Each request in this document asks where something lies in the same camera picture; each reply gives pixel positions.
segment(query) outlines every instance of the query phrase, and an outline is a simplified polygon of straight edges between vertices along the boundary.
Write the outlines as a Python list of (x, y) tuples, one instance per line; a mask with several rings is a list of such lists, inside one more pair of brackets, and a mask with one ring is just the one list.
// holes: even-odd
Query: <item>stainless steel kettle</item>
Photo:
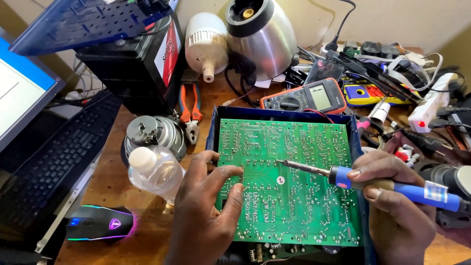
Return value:
[(275, 1), (232, 0), (226, 22), (229, 48), (256, 65), (257, 81), (274, 78), (297, 64), (294, 30)]

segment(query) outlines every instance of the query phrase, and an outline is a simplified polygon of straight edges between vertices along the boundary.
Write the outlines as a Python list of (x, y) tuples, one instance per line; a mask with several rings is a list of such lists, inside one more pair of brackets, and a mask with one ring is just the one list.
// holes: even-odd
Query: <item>soldering iron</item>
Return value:
[(330, 170), (321, 169), (289, 160), (276, 160), (284, 166), (299, 169), (304, 172), (328, 177), (329, 183), (345, 189), (363, 190), (366, 186), (391, 190), (405, 195), (409, 200), (453, 212), (471, 212), (471, 203), (461, 197), (448, 194), (447, 188), (432, 182), (427, 182), (426, 188), (397, 183), (389, 179), (372, 179), (365, 182), (352, 182), (347, 173), (352, 169), (343, 166), (332, 166)]

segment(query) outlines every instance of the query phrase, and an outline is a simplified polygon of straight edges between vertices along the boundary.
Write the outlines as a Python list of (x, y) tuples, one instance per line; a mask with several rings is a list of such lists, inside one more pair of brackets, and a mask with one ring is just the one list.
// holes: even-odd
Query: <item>digital multimeter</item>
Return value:
[(347, 102), (333, 78), (327, 78), (298, 88), (260, 99), (260, 108), (288, 111), (303, 111), (307, 108), (328, 114), (345, 110)]

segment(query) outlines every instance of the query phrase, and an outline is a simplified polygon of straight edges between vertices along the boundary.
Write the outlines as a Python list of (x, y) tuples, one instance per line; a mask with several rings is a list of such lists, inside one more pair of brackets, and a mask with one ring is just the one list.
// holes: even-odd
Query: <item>wooden table surface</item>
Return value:
[[(230, 75), (230, 77), (234, 84), (238, 84), (237, 75)], [(280, 92), (281, 89), (280, 85), (272, 85), (269, 89), (258, 89), (250, 96), (252, 99), (259, 99), (264, 95)], [(187, 155), (181, 161), (184, 168), (188, 168), (193, 155), (204, 150), (214, 105), (221, 105), (235, 98), (235, 94), (222, 74), (216, 75), (213, 83), (200, 81), (200, 93), (203, 99), (201, 104), (203, 121), (199, 126), (200, 138), (196, 146), (189, 148)], [(192, 106), (194, 100), (191, 100), (191, 102), (187, 101), (188, 106)], [(249, 107), (241, 99), (231, 106)], [(407, 107), (393, 107), (390, 116), (395, 120), (405, 122), (409, 111)], [(137, 217), (136, 229), (125, 239), (111, 246), (100, 240), (87, 242), (66, 240), (56, 264), (157, 265), (163, 263), (168, 251), (172, 210), (159, 196), (131, 185), (127, 168), (120, 157), (121, 142), (133, 118), (133, 115), (122, 106), (81, 203), (105, 207), (125, 206)], [(427, 249), (425, 263), (427, 265), (456, 264), (470, 258), (470, 249), (437, 234), (434, 242)]]

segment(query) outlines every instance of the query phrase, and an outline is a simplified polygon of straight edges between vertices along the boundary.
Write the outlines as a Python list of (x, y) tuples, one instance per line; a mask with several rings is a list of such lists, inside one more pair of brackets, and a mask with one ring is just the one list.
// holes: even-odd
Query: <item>green circuit board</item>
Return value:
[(354, 190), (276, 162), (350, 167), (345, 125), (221, 119), (219, 154), (218, 166), (244, 169), (242, 176), (226, 181), (215, 204), (221, 210), (230, 188), (238, 182), (244, 185), (234, 241), (363, 245)]

